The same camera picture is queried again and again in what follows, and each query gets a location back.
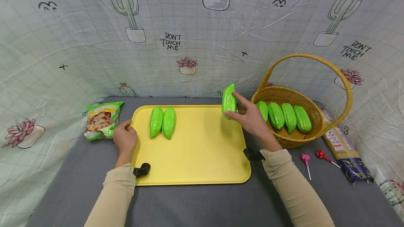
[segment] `gray table surface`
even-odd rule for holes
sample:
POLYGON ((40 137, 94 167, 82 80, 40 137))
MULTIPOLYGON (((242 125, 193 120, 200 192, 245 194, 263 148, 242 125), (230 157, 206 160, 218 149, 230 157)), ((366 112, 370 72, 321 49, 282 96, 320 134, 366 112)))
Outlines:
MULTIPOLYGON (((220 104, 220 99, 107 97, 104 102, 124 101, 120 121, 128 120, 143 105, 220 104)), ((248 147, 259 142, 244 132, 248 147)), ((323 150, 332 158, 322 139, 289 150, 296 166, 307 178, 301 153, 310 153, 310 184, 327 207, 337 227, 403 226, 376 184, 354 186, 343 172, 314 157, 323 150)), ((112 140, 89 142, 81 136, 30 218, 28 227, 83 226, 102 189, 106 172, 115 163, 112 140)), ((126 226, 292 226, 285 207, 261 163, 251 163, 252 174, 243 184, 174 185, 136 187, 126 226)))

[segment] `toy bitter melon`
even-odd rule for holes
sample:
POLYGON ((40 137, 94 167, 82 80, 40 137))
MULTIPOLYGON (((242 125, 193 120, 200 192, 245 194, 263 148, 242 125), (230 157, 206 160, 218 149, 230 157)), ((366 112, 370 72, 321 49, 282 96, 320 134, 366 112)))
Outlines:
POLYGON ((293 107, 293 110, 296 115, 297 128, 305 133, 311 131, 311 121, 305 109, 296 105, 293 107))
POLYGON ((161 107, 155 107, 151 111, 150 116, 150 137, 155 137, 161 131, 161 126, 163 124, 163 109, 161 107))
POLYGON ((283 103, 280 106, 280 109, 282 110, 283 117, 285 118, 286 128, 288 129, 289 133, 292 133, 297 124, 295 111, 293 110, 292 105, 289 103, 283 103))
POLYGON ((264 101, 258 101, 257 103, 258 110, 260 110, 262 117, 264 118, 265 123, 268 121, 268 107, 264 101))
POLYGON ((229 118, 226 117, 225 111, 229 110, 229 111, 232 111, 232 112, 236 112, 236 110, 237 110, 237 100, 232 94, 233 91, 235 91, 234 90, 234 83, 227 86, 225 88, 225 90, 223 91, 222 113, 223 113, 223 116, 226 119, 229 119, 229 118))
POLYGON ((268 104, 269 121, 276 129, 281 129, 285 125, 285 118, 277 103, 268 104))
POLYGON ((163 114, 162 131, 167 139, 171 139, 175 130, 176 114, 173 108, 167 108, 163 114))

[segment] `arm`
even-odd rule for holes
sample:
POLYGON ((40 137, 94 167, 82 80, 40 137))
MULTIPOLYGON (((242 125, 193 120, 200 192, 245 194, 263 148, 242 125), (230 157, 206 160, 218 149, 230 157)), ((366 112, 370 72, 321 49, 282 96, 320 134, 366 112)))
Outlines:
POLYGON ((88 216, 85 227, 123 227, 130 200, 135 191, 135 179, 131 166, 137 134, 128 120, 114 131, 114 142, 119 150, 114 169, 107 173, 103 189, 88 216))
POLYGON ((257 106, 240 94, 238 113, 226 111, 225 115, 239 122, 246 131, 257 137, 263 149, 264 169, 278 191, 294 227, 333 227, 334 223, 317 193, 296 168, 287 150, 269 131, 257 106))
POLYGON ((270 152, 262 149, 264 169, 295 227, 334 227, 326 207, 284 149, 270 152))

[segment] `wicker basket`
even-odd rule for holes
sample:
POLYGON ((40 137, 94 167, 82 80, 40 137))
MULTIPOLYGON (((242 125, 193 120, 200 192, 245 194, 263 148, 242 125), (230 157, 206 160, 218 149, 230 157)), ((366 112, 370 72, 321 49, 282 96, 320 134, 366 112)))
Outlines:
POLYGON ((268 69, 264 79, 260 84, 260 87, 258 88, 257 92, 252 96, 251 101, 253 103, 257 103, 258 101, 265 101, 267 104, 269 104, 270 102, 275 102, 279 105, 281 105, 282 103, 290 103, 291 105, 300 105, 306 110, 312 123, 312 130, 308 133, 303 133, 298 129, 295 129, 291 134, 289 134, 285 127, 280 130, 277 130, 274 127, 272 127, 269 121, 267 122, 268 128, 275 135, 276 139, 278 140, 279 144, 282 147, 295 148, 307 142, 310 142, 311 140, 314 140, 318 137, 321 137, 331 128, 337 126, 337 124, 339 124, 348 115, 352 105, 352 90, 346 77, 343 75, 343 73, 341 73, 341 71, 337 67, 335 67, 335 65, 331 64, 330 62, 327 62, 326 60, 320 57, 316 57, 313 55, 292 54, 279 59, 274 65, 272 65, 268 69), (322 64, 327 65, 329 68, 334 70, 334 72, 337 73, 337 75, 341 78, 342 82, 344 83, 346 89, 345 110, 342 113, 342 115, 340 115, 339 118, 337 118, 334 122, 332 122, 328 126, 326 126, 324 123, 324 118, 320 109, 317 107, 316 104, 312 102, 312 100, 310 100, 305 95, 285 87, 279 87, 279 86, 267 87, 269 77, 271 76, 271 73, 276 67, 276 65, 278 65, 283 60, 292 57, 306 57, 309 59, 316 60, 317 62, 321 62, 322 64))

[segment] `pink lollipop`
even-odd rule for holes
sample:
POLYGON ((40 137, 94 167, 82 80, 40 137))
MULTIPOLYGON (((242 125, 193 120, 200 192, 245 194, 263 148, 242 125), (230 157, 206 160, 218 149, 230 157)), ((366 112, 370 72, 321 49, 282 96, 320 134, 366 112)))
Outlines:
POLYGON ((311 181, 311 175, 310 175, 310 168, 309 168, 309 160, 310 160, 310 156, 307 153, 302 153, 300 155, 300 160, 304 162, 304 164, 306 165, 307 168, 307 173, 309 174, 309 179, 311 181))

